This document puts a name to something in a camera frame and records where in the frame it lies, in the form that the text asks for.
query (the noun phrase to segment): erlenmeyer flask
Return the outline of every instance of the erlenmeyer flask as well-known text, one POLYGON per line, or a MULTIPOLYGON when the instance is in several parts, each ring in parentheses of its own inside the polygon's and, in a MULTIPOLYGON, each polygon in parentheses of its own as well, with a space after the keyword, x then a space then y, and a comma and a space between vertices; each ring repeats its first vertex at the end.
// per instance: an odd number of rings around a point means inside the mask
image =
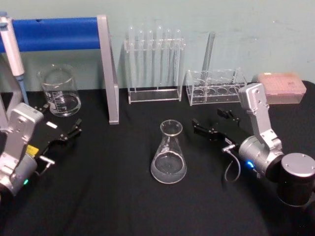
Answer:
POLYGON ((153 177, 161 183, 176 183, 186 174, 187 166, 178 141, 183 126, 169 119, 161 123, 162 141, 151 163, 153 177))

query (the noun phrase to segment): blue led light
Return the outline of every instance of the blue led light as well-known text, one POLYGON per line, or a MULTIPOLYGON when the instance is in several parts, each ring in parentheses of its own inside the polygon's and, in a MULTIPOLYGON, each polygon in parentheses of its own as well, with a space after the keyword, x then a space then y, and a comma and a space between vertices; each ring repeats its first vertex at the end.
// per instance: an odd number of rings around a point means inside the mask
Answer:
POLYGON ((248 165, 248 167, 250 167, 252 169, 254 168, 254 164, 251 161, 247 161, 246 165, 248 165))

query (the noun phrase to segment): glass beaker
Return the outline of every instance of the glass beaker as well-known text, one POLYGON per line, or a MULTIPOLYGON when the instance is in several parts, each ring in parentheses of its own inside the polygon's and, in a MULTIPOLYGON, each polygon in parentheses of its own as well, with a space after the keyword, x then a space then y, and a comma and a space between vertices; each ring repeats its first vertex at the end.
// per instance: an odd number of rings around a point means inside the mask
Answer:
POLYGON ((183 126, 178 121, 169 119, 161 123, 160 129, 163 137, 151 163, 151 173, 161 183, 177 183, 187 171, 177 138, 183 126))
POLYGON ((52 64, 39 71, 37 76, 52 114, 68 117, 78 112, 81 101, 71 66, 52 64))

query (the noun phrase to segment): black tablecloth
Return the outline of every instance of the black tablecloth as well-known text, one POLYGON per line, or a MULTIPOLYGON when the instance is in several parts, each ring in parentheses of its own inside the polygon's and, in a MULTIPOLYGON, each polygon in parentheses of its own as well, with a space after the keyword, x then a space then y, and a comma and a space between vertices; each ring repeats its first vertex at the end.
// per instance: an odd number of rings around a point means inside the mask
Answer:
MULTIPOLYGON (((300 104, 272 105, 272 127, 284 153, 315 157, 315 85, 305 82, 300 104)), ((81 110, 69 118, 45 117, 67 130, 82 119, 82 135, 72 145, 52 148, 56 165, 39 181, 31 181, 0 218, 1 234, 126 235, 126 236, 266 236, 315 235, 315 203, 292 208, 277 198, 276 186, 258 180, 246 168, 236 183, 224 183, 230 158, 218 144, 195 135, 192 118, 210 125, 222 107, 242 119, 239 103, 189 106, 183 101, 127 102, 120 91, 120 124, 109 125, 104 91, 80 91, 81 110), (180 144, 188 171, 173 185, 150 174, 150 163, 161 141, 159 125, 176 119, 184 127, 180 144)), ((31 105, 42 93, 29 93, 31 105)))

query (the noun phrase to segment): yellow warning label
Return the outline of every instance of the yellow warning label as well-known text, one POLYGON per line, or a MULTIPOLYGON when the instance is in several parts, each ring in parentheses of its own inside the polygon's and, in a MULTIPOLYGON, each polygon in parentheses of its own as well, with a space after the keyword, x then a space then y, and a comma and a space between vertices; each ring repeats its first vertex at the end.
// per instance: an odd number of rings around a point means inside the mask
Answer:
POLYGON ((28 145, 26 148, 26 153, 32 157, 34 157, 38 153, 39 149, 36 147, 33 147, 31 145, 28 145))

